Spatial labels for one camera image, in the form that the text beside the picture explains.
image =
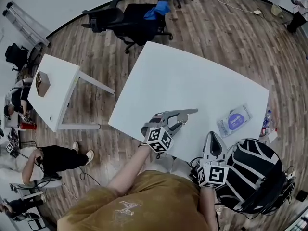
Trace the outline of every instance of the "brown t-shirt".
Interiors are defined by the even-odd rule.
[[[199,194],[185,178],[148,170],[123,197],[91,189],[58,221],[58,231],[206,231]]]

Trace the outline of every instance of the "blue cloth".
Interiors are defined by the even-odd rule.
[[[160,13],[162,16],[165,16],[166,13],[171,11],[169,3],[167,1],[158,1],[156,7],[149,10],[145,15],[145,20],[156,20],[156,13]]]

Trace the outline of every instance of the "red object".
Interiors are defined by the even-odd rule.
[[[29,123],[22,123],[20,125],[21,129],[30,129],[30,130],[36,130],[37,129],[37,125],[36,124],[29,124]]]

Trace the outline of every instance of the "cardboard box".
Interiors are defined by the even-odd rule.
[[[48,75],[39,71],[35,80],[35,85],[37,87],[38,95],[44,97],[50,87]]]

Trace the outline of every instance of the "floor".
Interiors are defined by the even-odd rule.
[[[156,3],[158,0],[126,0],[118,7],[130,3]],[[283,25],[269,22],[252,13],[232,9],[215,0],[181,0],[182,9],[172,0],[172,12],[166,17],[168,37],[157,37],[155,42],[191,52],[226,66],[270,90],[269,107],[273,110],[279,137],[274,150],[281,157],[285,168],[296,169],[296,187],[291,204],[285,203],[270,216],[253,220],[223,208],[219,216],[221,230],[283,230],[306,208],[307,202],[295,200],[297,192],[308,190],[308,53],[307,39],[303,32],[289,34]],[[258,0],[221,0],[243,10],[257,8],[267,20],[279,23],[292,17],[273,17],[270,5]],[[108,126],[108,119],[142,47],[135,46],[124,54],[125,44],[110,31],[95,34],[81,26],[87,18],[76,20],[51,38],[51,47],[43,50],[60,59],[80,65],[82,71],[115,89],[109,95],[95,86],[79,81],[72,95],[65,122],[102,124],[100,130],[60,131],[53,133],[37,115],[36,132],[22,133],[22,140],[35,140],[39,146],[57,144],[70,147],[78,141],[82,152],[95,151],[95,159],[84,167],[105,185],[133,155],[138,141]],[[82,181],[80,169],[62,173],[63,182],[77,199],[95,182],[89,177]],[[76,199],[65,186],[46,190],[48,198],[41,211],[57,221]]]

